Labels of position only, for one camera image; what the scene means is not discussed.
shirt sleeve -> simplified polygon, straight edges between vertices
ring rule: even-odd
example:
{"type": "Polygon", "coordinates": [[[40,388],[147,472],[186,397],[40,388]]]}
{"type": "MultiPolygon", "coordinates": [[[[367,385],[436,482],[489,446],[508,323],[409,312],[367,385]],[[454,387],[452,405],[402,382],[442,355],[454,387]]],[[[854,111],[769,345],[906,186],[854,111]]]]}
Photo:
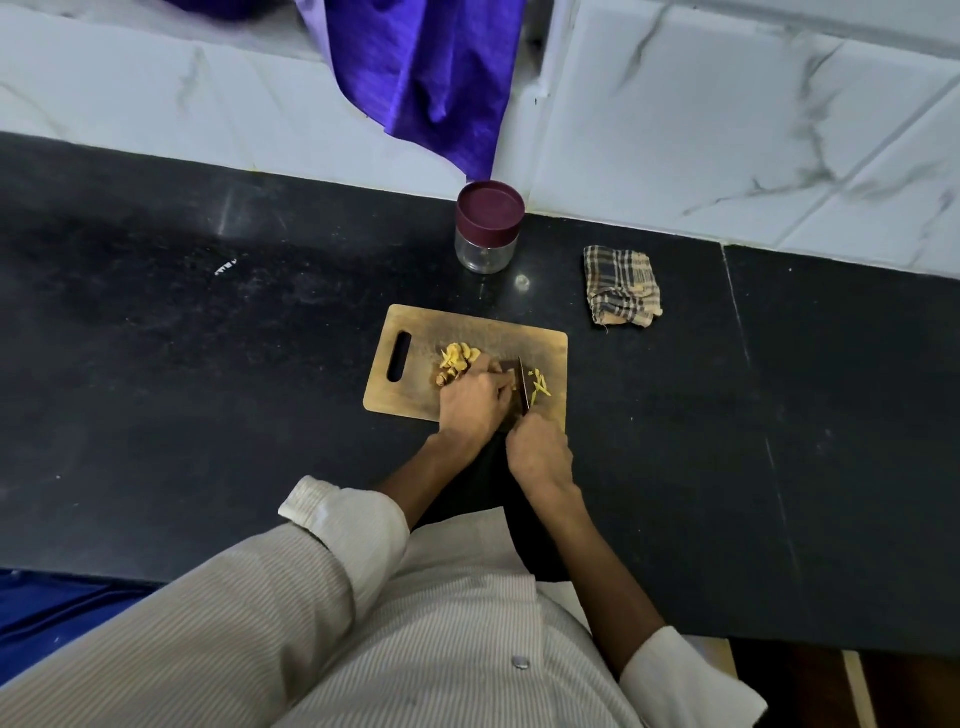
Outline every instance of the shirt sleeve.
{"type": "Polygon", "coordinates": [[[673,627],[636,651],[620,689],[649,728],[748,728],[766,701],[711,666],[673,627]]]}
{"type": "Polygon", "coordinates": [[[280,514],[297,525],[213,557],[0,689],[5,723],[279,719],[320,680],[409,536],[388,497],[313,478],[298,484],[280,514]]]}

plaid cloth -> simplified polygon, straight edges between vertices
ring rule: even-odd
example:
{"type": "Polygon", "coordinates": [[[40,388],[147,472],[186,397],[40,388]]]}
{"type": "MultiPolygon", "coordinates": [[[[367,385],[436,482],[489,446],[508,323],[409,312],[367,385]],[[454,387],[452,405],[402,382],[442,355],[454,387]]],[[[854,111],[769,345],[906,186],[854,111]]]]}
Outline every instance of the plaid cloth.
{"type": "Polygon", "coordinates": [[[650,258],[636,251],[615,251],[591,245],[584,249],[587,301],[593,323],[601,326],[650,326],[663,314],[660,287],[650,258]]]}

jar lid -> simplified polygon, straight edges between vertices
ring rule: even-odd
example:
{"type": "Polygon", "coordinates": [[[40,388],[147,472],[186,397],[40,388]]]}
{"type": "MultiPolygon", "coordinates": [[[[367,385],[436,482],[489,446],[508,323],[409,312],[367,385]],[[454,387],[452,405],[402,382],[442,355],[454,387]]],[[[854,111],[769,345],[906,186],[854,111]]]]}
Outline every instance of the jar lid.
{"type": "Polygon", "coordinates": [[[457,198],[457,230],[473,245],[502,248],[516,240],[526,208],[503,182],[471,182],[457,198]]]}

person's left hand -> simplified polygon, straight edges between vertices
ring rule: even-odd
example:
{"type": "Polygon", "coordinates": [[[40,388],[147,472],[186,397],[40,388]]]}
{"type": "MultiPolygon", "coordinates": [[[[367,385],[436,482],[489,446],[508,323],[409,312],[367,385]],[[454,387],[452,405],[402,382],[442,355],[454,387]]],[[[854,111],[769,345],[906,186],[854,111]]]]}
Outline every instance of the person's left hand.
{"type": "Polygon", "coordinates": [[[440,434],[470,462],[490,441],[510,409],[514,375],[480,354],[469,371],[440,390],[440,434]]]}

glass jar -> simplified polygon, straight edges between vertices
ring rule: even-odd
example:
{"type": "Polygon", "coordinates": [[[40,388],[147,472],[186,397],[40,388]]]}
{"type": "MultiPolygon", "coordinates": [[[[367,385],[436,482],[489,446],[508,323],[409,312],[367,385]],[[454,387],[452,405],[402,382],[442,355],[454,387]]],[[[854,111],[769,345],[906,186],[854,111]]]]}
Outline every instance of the glass jar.
{"type": "Polygon", "coordinates": [[[457,198],[454,249],[467,270],[499,273],[514,258],[526,212],[519,192],[503,182],[471,182],[457,198]]]}

